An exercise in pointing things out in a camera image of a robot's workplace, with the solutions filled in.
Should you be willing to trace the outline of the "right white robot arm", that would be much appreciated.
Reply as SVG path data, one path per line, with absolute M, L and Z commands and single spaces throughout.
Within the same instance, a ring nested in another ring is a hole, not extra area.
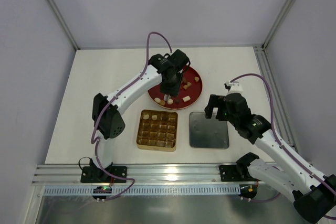
M 242 138 L 265 152 L 281 168 L 277 170 L 248 153 L 240 161 L 249 176 L 284 195 L 309 223 L 317 223 L 335 207 L 335 175 L 327 176 L 303 159 L 278 136 L 267 119 L 251 112 L 241 94 L 210 95 L 204 109 L 207 119 L 212 117 L 214 109 L 217 109 L 217 120 L 229 122 Z

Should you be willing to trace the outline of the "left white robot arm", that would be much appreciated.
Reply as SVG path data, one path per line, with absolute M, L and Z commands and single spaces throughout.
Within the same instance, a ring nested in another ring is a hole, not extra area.
M 93 100 L 94 129 L 91 144 L 95 146 L 93 163 L 100 169 L 112 164 L 113 139 L 125 129 L 122 115 L 143 94 L 159 85 L 163 100 L 178 96 L 184 70 L 190 66 L 188 56 L 180 50 L 171 55 L 156 54 L 147 59 L 144 69 L 131 81 L 109 95 L 98 93 Z

